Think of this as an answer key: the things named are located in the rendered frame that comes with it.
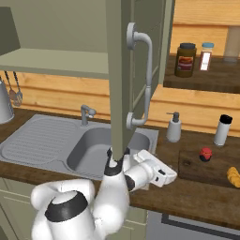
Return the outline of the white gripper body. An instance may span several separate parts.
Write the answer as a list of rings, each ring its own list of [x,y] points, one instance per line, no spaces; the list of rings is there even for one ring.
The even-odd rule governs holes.
[[[146,150],[140,151],[133,157],[146,170],[151,184],[169,185],[177,177],[176,171]]]

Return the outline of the beige canister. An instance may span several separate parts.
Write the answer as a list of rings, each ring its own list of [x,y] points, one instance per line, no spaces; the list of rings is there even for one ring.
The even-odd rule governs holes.
[[[240,55],[240,26],[230,26],[225,44],[223,60],[236,63]]]

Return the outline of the dark wooden shelf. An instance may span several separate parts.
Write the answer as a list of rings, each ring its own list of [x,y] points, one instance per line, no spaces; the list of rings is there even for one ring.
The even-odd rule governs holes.
[[[213,57],[208,71],[199,70],[199,60],[195,60],[193,75],[180,78],[174,75],[176,57],[168,59],[164,87],[200,90],[220,93],[240,94],[240,60],[236,63],[224,62],[222,58]]]

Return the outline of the grey tap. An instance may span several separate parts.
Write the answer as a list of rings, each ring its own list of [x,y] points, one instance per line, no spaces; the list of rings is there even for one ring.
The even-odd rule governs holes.
[[[81,114],[82,114],[82,125],[87,126],[88,120],[87,118],[93,118],[97,111],[95,109],[92,109],[88,107],[87,105],[81,106]]]

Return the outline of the grey steel sink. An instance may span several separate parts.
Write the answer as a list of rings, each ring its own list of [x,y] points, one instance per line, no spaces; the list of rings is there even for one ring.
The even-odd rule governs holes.
[[[100,180],[112,145],[107,123],[36,114],[0,143],[0,162]]]

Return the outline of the grey hanging spoon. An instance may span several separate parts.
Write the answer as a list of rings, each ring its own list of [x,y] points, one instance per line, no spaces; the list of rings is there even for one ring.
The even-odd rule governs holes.
[[[8,76],[8,72],[7,71],[4,71],[4,72],[5,72],[5,76],[7,78],[7,82],[8,82],[8,85],[9,85],[9,97],[10,97],[11,100],[14,101],[14,100],[16,100],[16,93],[15,93],[15,91],[11,87],[9,76]]]

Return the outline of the olive cabinet door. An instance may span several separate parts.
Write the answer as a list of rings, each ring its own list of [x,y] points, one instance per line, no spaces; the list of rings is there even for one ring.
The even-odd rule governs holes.
[[[127,46],[127,28],[136,23],[139,33],[153,43],[152,86],[164,80],[170,51],[175,0],[106,0],[107,47],[111,102],[112,157],[120,159],[135,132],[127,129],[127,116],[144,118],[144,87],[148,47],[138,41]]]

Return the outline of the grey dishwasher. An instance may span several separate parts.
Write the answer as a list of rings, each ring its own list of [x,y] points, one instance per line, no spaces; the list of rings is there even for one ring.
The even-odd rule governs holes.
[[[146,240],[240,240],[240,230],[149,211]]]

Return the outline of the red round pastry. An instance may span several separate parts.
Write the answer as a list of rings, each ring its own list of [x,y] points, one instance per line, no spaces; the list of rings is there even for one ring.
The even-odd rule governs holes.
[[[199,154],[199,158],[203,162],[208,162],[212,157],[212,150],[209,147],[203,147]]]

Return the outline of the small jar with blue lid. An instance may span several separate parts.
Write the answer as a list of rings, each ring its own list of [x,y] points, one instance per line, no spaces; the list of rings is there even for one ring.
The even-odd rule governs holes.
[[[204,42],[202,44],[201,57],[199,62],[200,71],[207,71],[209,69],[213,49],[213,42]]]

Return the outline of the dark wooden cutting board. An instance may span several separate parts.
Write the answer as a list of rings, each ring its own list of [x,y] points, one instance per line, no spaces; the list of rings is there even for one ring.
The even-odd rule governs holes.
[[[227,171],[235,167],[240,172],[240,158],[228,157],[222,153],[214,153],[207,162],[201,161],[196,151],[180,151],[178,158],[178,176],[226,188],[233,188],[227,178]]]

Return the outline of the white bottle with black cap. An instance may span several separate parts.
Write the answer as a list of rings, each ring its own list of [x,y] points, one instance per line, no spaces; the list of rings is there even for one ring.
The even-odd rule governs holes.
[[[223,146],[225,144],[232,120],[233,118],[227,114],[222,114],[219,117],[217,131],[214,138],[215,145]]]

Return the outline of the dark jam jar black lid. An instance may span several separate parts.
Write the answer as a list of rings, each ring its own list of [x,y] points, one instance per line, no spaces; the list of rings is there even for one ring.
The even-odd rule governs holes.
[[[193,74],[196,45],[194,43],[183,42],[177,49],[174,75],[181,78],[189,78]]]

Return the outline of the olive wall cabinet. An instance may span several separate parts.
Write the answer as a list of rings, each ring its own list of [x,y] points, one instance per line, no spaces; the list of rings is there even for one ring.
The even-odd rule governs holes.
[[[106,79],[105,0],[0,0],[0,69]]]

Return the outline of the grey soap dispenser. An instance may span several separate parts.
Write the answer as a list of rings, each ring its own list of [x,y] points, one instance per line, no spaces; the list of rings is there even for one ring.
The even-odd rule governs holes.
[[[169,121],[166,138],[170,143],[177,143],[181,138],[182,122],[179,112],[172,112],[172,119]]]

